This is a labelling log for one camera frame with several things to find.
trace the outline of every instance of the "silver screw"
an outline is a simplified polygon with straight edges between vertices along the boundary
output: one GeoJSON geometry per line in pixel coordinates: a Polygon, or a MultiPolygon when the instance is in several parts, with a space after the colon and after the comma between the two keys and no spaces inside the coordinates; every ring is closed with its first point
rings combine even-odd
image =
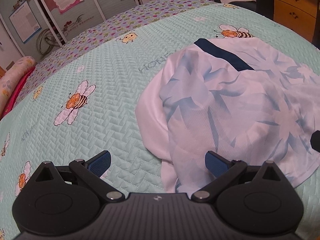
{"type": "Polygon", "coordinates": [[[107,198],[115,200],[122,197],[122,194],[118,191],[110,191],[107,193],[107,198]]]}
{"type": "Polygon", "coordinates": [[[210,193],[205,190],[199,190],[199,191],[195,192],[193,195],[198,199],[205,199],[205,198],[210,197],[210,193]]]}

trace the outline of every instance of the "red fabric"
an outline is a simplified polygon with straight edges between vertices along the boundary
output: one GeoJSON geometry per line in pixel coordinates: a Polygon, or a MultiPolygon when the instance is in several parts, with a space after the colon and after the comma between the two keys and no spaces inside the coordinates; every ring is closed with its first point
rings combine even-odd
{"type": "Polygon", "coordinates": [[[4,110],[2,112],[2,115],[1,115],[1,119],[6,115],[8,114],[12,108],[13,108],[13,105],[14,103],[16,102],[16,99],[20,93],[20,91],[22,90],[24,84],[26,83],[27,81],[27,78],[31,75],[31,73],[35,70],[36,67],[33,67],[27,74],[25,74],[19,81],[19,83],[17,84],[16,88],[14,89],[14,91],[12,92],[12,95],[11,97],[9,98],[6,106],[4,107],[4,110]]]}

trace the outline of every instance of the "crosshair logo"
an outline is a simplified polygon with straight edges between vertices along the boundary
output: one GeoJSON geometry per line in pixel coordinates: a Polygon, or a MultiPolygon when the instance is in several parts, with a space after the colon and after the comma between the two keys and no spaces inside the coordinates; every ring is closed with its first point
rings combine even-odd
{"type": "Polygon", "coordinates": [[[160,200],[162,200],[162,197],[156,196],[156,197],[154,197],[153,199],[159,202],[160,200]]]}

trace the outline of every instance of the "purple patterned sheet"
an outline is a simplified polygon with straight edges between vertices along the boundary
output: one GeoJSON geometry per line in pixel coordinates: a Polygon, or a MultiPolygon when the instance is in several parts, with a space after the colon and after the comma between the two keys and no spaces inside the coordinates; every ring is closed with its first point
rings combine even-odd
{"type": "Polygon", "coordinates": [[[41,61],[28,77],[14,105],[56,71],[97,46],[143,25],[212,3],[208,0],[155,0],[113,16],[82,32],[41,61]]]}

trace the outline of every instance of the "bed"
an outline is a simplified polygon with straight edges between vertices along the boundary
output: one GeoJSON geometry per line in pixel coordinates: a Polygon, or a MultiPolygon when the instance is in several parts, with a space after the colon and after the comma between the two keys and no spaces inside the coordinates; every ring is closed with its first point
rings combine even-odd
{"type": "MultiPolygon", "coordinates": [[[[109,150],[112,164],[103,180],[126,195],[164,192],[161,161],[141,140],[134,114],[137,100],[170,54],[198,38],[223,38],[220,25],[246,28],[320,74],[319,51],[293,31],[252,11],[205,0],[158,0],[87,30],[36,66],[15,108],[0,122],[0,148],[5,148],[0,228],[5,239],[19,233],[11,215],[15,197],[45,160],[67,165],[109,150]],[[161,8],[167,13],[155,14],[161,8]],[[148,12],[152,18],[139,23],[148,12]],[[130,20],[131,13],[139,16],[130,20]],[[124,26],[121,19],[132,24],[124,26]],[[35,97],[32,91],[40,92],[35,97]],[[66,103],[76,93],[86,100],[68,110],[66,103]]],[[[305,208],[297,234],[306,240],[320,235],[319,182],[318,168],[296,188],[305,208]]]]}

